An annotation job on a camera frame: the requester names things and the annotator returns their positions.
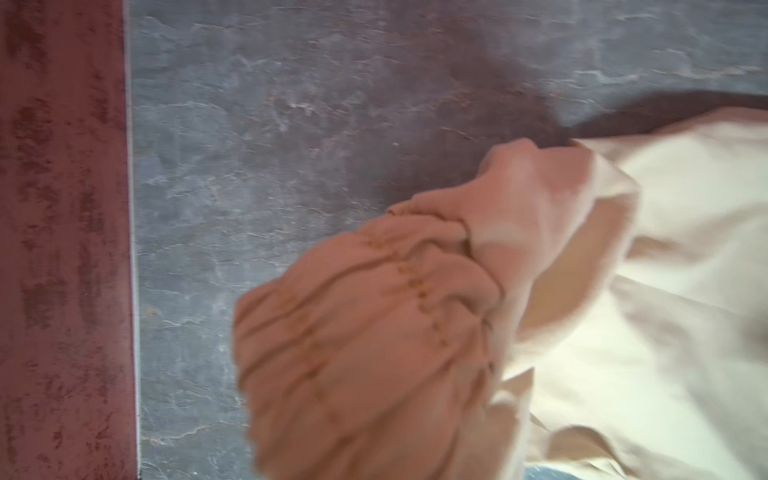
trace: gray marble floor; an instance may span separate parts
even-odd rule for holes
[[[144,480],[253,478],[231,307],[317,241],[467,180],[494,143],[768,108],[764,0],[132,0],[130,16]]]

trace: stitching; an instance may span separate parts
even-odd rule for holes
[[[388,244],[387,242],[382,242],[376,239],[374,236],[368,233],[363,233],[363,232],[357,232],[357,233],[367,238],[368,246],[373,248],[374,250],[387,250],[387,253],[389,254],[388,257],[398,262],[397,273],[405,276],[408,279],[408,282],[406,285],[408,285],[409,288],[415,291],[417,298],[419,298],[420,300],[423,300],[429,295],[429,290],[425,285],[424,279],[421,278],[419,273],[415,270],[415,268],[413,268],[410,261],[406,258],[403,258],[402,255],[400,255],[400,253],[395,249],[395,247]],[[429,309],[427,309],[422,302],[419,302],[418,308],[421,313],[424,313],[425,315],[429,315],[431,317],[432,330],[437,335],[440,346],[443,346],[443,347],[449,346],[448,340],[445,339],[445,333],[443,331],[442,325],[435,317],[435,314],[429,311]]]
[[[285,301],[286,303],[296,302],[296,297],[285,288],[276,289],[276,293],[278,293],[278,295],[281,297],[281,300]],[[284,324],[291,334],[300,338],[300,356],[304,362],[304,366],[308,369],[306,377],[309,378],[310,384],[313,387],[315,399],[326,413],[328,422],[334,429],[336,429],[336,436],[341,439],[343,437],[342,432],[344,431],[341,418],[328,403],[328,397],[326,396],[325,391],[317,380],[317,372],[315,371],[316,369],[312,368],[312,358],[314,356],[318,356],[322,359],[322,357],[324,357],[324,349],[315,337],[315,328],[307,322],[308,317],[309,315],[305,310],[300,310],[299,312],[294,313],[292,316],[286,318],[287,321]],[[305,336],[301,335],[302,329],[305,331]],[[320,365],[325,365],[326,363],[327,361],[323,360],[320,362]]]

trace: loose sleeve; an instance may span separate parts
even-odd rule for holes
[[[595,178],[583,148],[495,147],[473,181],[397,204],[243,296],[234,355],[259,471],[521,475],[527,406],[503,365]]]

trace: marble floor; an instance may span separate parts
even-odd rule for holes
[[[768,108],[764,0],[131,0],[130,19],[144,480],[253,478],[231,308],[319,240],[498,142]]]

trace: folded fabric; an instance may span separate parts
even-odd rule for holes
[[[234,352],[257,468],[768,476],[765,433],[744,430],[766,420],[768,385],[768,121],[742,120],[757,115],[494,147],[473,181],[243,296]]]

